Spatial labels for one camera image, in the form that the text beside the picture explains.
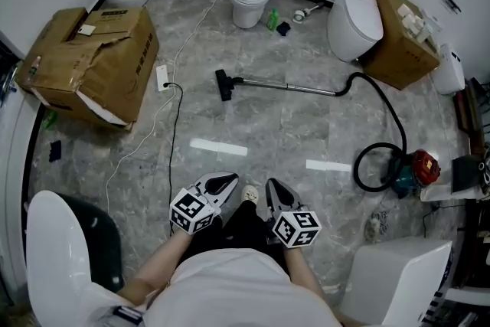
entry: sneaker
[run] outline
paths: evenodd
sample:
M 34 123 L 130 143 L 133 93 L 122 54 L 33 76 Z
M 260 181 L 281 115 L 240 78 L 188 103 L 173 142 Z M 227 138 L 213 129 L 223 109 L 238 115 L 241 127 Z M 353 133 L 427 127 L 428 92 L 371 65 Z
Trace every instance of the sneaker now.
M 257 204 L 259 201 L 259 191 L 253 185 L 245 185 L 242 190 L 242 201 L 252 201 Z

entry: open cardboard box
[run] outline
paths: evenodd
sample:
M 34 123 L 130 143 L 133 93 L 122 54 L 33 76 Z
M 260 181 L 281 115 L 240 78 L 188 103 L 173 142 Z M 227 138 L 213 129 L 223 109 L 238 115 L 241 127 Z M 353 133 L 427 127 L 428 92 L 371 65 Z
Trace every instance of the open cardboard box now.
M 158 52 L 155 28 L 145 8 L 93 11 L 85 17 L 79 8 L 56 13 L 26 57 L 18 83 L 59 113 L 129 130 Z M 82 23 L 95 27 L 90 36 L 70 31 Z M 37 56 L 38 69 L 29 77 Z
M 384 36 L 360 61 L 364 73 L 399 90 L 419 80 L 439 66 L 439 55 L 432 39 L 419 43 L 402 24 L 398 8 L 405 4 L 421 13 L 408 0 L 376 0 L 383 22 Z

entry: fiducial marker cube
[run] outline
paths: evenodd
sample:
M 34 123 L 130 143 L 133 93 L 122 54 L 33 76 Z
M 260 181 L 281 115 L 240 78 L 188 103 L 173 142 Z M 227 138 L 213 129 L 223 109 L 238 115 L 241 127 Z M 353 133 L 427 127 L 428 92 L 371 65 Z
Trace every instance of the fiducial marker cube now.
M 211 225 L 216 210 L 202 195 L 193 195 L 183 188 L 170 204 L 170 221 L 189 234 Z
M 286 248 L 297 248 L 310 245 L 321 229 L 314 211 L 285 211 L 277 219 L 273 233 Z

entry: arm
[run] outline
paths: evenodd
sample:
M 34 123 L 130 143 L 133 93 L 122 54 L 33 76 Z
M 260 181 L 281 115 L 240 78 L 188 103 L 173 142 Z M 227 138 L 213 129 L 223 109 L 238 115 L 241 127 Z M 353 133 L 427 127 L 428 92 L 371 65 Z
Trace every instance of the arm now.
M 177 263 L 191 243 L 192 236 L 177 229 L 136 272 L 118 294 L 138 306 L 155 290 L 163 289 L 177 268 Z
M 320 286 L 319 281 L 316 279 L 315 274 L 312 272 L 312 269 L 309 268 L 309 265 L 306 263 L 305 257 L 303 256 L 303 252 L 300 248 L 291 248 L 284 249 L 284 257 L 286 259 L 286 265 L 289 270 L 289 276 L 291 277 L 291 282 L 295 285 L 302 286 L 305 289 L 312 291 L 314 294 L 319 296 L 323 301 L 325 300 L 325 294 L 323 293 L 322 287 Z M 353 320 L 346 315 L 339 312 L 337 309 L 334 309 L 329 306 L 332 310 L 335 318 L 344 326 L 344 327 L 360 327 L 363 324 Z

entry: red vacuum motor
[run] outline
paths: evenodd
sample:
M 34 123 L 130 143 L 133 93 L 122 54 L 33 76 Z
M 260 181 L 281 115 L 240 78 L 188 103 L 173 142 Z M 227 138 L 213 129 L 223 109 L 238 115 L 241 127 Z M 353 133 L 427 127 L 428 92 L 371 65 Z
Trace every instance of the red vacuum motor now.
M 431 154 L 424 150 L 417 150 L 413 154 L 413 174 L 421 185 L 427 186 L 437 181 L 441 168 Z

